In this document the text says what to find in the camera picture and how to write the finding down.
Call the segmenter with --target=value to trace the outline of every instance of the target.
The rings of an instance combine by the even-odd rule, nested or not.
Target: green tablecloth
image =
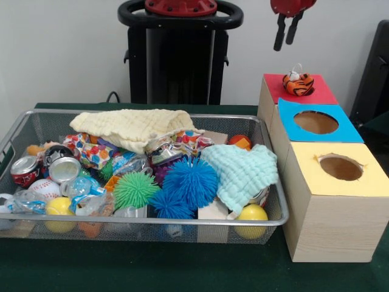
[[[117,110],[156,106],[42,104]],[[256,114],[255,106],[158,106]],[[389,231],[371,263],[292,263],[282,228],[264,246],[0,240],[0,291],[389,291]]]

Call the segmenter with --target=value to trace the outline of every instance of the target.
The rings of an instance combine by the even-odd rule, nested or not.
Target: black power cable
[[[116,91],[112,91],[110,94],[108,94],[108,97],[107,97],[107,101],[106,101],[106,102],[109,102],[109,101],[110,101],[111,96],[116,96],[117,103],[120,103],[120,97],[119,97],[119,95],[116,93]]]

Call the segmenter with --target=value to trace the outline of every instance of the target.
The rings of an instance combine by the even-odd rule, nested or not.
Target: wire mesh basket
[[[79,113],[81,111],[35,109],[19,116],[0,143],[0,193],[15,193],[17,185],[10,175],[10,167],[25,155],[27,146],[47,140],[61,141],[66,135],[74,134],[69,123]],[[266,126],[256,117],[194,114],[191,118],[196,128],[225,133],[229,137],[243,134],[253,144],[271,149]],[[0,214],[0,237],[265,244],[289,216],[280,182],[270,186],[264,209],[269,221]],[[52,232],[67,229],[71,231]],[[248,236],[242,238],[237,230]],[[250,234],[261,236],[247,239]]]

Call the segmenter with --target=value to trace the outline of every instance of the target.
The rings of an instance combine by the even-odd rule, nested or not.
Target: blue spiky ball
[[[150,203],[156,209],[158,218],[192,219],[193,212],[188,204],[180,197],[162,189],[155,193]]]
[[[176,162],[164,180],[164,191],[182,198],[190,210],[208,206],[215,199],[217,190],[215,170],[199,158]]]

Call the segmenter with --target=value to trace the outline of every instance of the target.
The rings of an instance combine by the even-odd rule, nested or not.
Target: tiger plush toy
[[[287,74],[283,78],[284,88],[289,94],[294,96],[308,96],[315,91],[313,87],[314,79],[309,74],[300,74],[300,78],[294,81],[291,79],[294,79],[291,78],[291,74]]]

